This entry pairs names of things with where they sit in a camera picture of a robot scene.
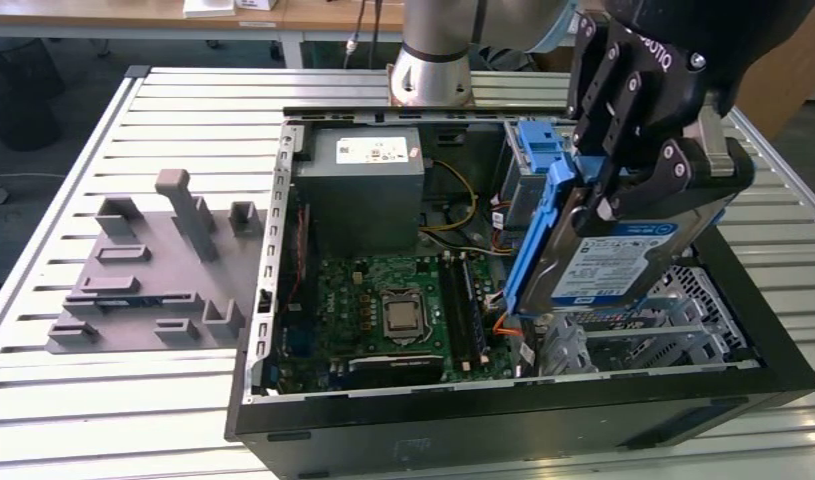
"table leg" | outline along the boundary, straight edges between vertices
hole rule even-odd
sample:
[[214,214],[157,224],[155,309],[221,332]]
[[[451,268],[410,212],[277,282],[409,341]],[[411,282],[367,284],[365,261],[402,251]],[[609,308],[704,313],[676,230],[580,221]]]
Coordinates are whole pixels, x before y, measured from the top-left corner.
[[303,43],[302,32],[279,32],[279,41],[283,44],[283,56],[286,57],[286,68],[303,68]]

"yellow cable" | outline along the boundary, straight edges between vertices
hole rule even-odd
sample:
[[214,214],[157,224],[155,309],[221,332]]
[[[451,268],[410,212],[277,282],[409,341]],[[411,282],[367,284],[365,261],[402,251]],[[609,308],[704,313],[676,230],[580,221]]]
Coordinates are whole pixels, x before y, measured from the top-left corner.
[[442,160],[434,160],[434,163],[446,167],[449,171],[454,174],[454,176],[458,177],[458,180],[461,180],[461,183],[463,183],[463,185],[466,186],[466,189],[470,191],[470,200],[471,200],[473,206],[470,207],[470,214],[466,216],[463,220],[455,223],[450,223],[449,225],[437,225],[431,227],[422,227],[419,230],[422,230],[423,232],[445,232],[446,230],[454,230],[459,226],[469,223],[470,220],[473,220],[473,217],[475,216],[475,210],[478,210],[478,203],[475,200],[475,191],[473,190],[473,185],[470,185],[470,182],[466,181],[466,178],[463,177],[463,175],[461,175],[461,172],[458,172],[454,169],[454,167],[449,165],[446,162],[443,162]]

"aluminum extrusion table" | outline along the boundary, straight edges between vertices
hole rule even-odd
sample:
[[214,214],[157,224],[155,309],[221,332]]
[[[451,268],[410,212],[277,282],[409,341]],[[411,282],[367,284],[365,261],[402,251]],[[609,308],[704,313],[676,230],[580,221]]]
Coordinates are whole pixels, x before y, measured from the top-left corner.
[[[568,76],[475,73],[479,105],[564,106]],[[387,101],[379,71],[154,68],[126,78],[0,293],[0,478],[274,478],[223,440],[235,351],[54,356],[46,334],[78,279],[106,194],[169,210],[163,168],[209,206],[269,205],[282,108]],[[815,368],[815,196],[741,113],[754,186],[720,229]],[[815,393],[670,449],[423,471],[463,478],[815,478]],[[409,473],[389,476],[401,478]]]

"gray carpet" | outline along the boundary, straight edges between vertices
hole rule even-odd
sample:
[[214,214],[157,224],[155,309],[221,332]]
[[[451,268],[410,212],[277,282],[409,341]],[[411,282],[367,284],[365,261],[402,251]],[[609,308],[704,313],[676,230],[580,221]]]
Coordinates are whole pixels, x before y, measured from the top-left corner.
[[[60,141],[38,152],[16,153],[0,144],[0,174],[42,172],[66,174],[78,158],[130,65],[169,67],[282,67],[270,58],[269,42],[222,42],[211,49],[201,41],[114,40],[113,54],[98,58],[87,40],[48,43],[67,84],[66,93],[52,101],[62,125]],[[394,57],[397,46],[382,48]],[[333,45],[305,52],[317,66],[342,62],[341,48]],[[357,62],[365,63],[358,52]],[[805,106],[776,146],[815,191],[815,103]],[[36,224],[56,193],[60,180],[48,177],[2,178],[11,193],[0,205],[0,282],[22,253]]]

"power supply label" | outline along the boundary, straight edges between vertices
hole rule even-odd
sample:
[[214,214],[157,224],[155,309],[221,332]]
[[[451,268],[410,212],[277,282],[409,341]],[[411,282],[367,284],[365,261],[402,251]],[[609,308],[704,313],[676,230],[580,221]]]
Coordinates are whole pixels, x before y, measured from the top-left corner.
[[407,157],[405,137],[351,137],[337,142],[337,163],[401,163]]
[[582,239],[553,291],[561,305],[605,305],[621,300],[648,268],[648,253],[668,243],[674,223],[628,223],[609,237]]

